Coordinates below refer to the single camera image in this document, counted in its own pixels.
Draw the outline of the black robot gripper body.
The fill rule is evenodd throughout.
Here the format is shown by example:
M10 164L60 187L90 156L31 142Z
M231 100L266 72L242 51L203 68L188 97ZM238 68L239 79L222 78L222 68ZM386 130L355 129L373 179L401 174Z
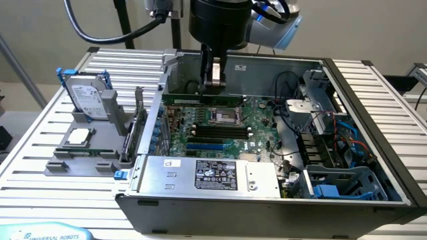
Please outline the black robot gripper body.
M190 34L212 50L230 50L243 43L250 18L250 0L190 2Z

